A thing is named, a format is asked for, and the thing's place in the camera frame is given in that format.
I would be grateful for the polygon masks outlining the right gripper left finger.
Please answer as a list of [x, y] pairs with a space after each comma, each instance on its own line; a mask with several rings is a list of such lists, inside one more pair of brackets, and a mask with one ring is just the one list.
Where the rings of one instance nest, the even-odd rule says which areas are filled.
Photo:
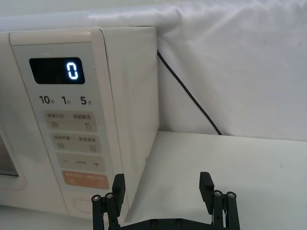
[[124, 174], [116, 174], [112, 192], [105, 196], [94, 195], [92, 201], [93, 230], [104, 230], [104, 214], [107, 213], [108, 229], [120, 230], [121, 226], [118, 217], [121, 213], [122, 204], [125, 196], [125, 177]]

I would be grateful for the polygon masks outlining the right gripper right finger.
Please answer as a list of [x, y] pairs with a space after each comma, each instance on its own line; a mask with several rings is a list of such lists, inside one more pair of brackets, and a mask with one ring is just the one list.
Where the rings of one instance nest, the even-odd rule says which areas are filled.
[[234, 192], [222, 193], [214, 188], [211, 175], [201, 172], [199, 190], [208, 214], [211, 215], [211, 224], [206, 224], [206, 230], [239, 230], [239, 216]]

